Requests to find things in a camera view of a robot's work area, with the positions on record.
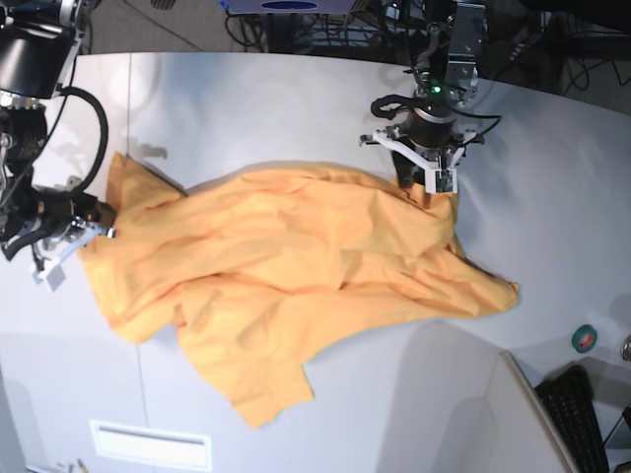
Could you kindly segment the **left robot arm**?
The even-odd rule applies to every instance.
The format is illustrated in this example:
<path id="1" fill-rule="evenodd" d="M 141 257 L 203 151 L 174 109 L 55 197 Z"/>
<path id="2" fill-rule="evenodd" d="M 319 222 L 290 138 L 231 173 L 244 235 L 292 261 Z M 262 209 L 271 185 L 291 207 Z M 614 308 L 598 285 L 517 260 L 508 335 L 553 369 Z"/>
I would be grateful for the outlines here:
<path id="1" fill-rule="evenodd" d="M 455 193 L 457 168 L 471 144 L 481 144 L 498 115 L 469 109 L 477 93 L 477 56 L 486 35 L 486 9 L 477 1 L 402 4 L 405 53 L 413 79 L 410 96 L 387 95 L 371 104 L 388 125 L 363 135 L 363 145 L 388 149 L 398 185 L 421 184 L 429 193 Z"/>

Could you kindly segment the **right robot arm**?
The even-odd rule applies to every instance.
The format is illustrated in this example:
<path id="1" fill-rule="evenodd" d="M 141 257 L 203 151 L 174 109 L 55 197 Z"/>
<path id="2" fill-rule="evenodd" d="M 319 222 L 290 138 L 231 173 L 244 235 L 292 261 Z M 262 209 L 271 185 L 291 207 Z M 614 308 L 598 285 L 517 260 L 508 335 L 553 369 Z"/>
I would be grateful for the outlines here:
<path id="1" fill-rule="evenodd" d="M 97 1 L 4 1 L 1 4 L 1 251 L 71 240 L 90 228 L 112 232 L 110 205 L 88 193 L 105 159 L 108 123 L 101 103 L 73 86 L 73 70 Z M 99 144 L 87 175 L 61 189 L 34 186 L 35 161 L 55 126 L 47 101 L 77 98 L 96 113 Z"/>

